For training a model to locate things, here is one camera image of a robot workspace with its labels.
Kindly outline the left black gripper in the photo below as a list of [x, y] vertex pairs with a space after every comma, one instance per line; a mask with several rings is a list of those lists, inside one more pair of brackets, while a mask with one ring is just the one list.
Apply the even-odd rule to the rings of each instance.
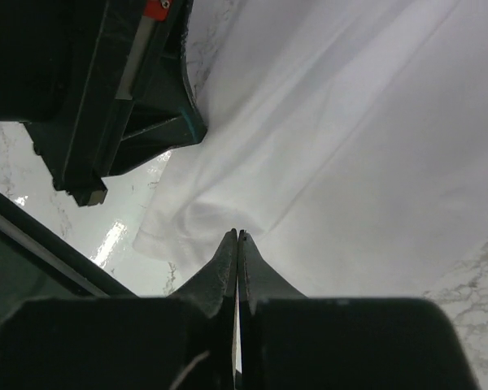
[[0, 122], [22, 123], [79, 206], [104, 179], [196, 145], [190, 1], [0, 1]]

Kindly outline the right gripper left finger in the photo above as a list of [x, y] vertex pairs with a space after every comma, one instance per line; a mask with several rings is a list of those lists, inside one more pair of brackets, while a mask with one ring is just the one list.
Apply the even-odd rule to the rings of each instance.
[[36, 299], [0, 326], [0, 389], [231, 389], [237, 233], [168, 297]]

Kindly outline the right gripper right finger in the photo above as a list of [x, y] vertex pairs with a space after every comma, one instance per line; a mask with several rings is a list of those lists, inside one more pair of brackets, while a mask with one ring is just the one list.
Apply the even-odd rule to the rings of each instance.
[[240, 232], [245, 389], [475, 389], [451, 321], [410, 297], [309, 298]]

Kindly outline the white t shirt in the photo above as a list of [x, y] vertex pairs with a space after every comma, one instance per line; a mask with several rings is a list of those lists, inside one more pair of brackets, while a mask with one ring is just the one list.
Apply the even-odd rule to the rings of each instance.
[[317, 296], [420, 293], [488, 236], [488, 1], [245, 1], [134, 241], [230, 229]]

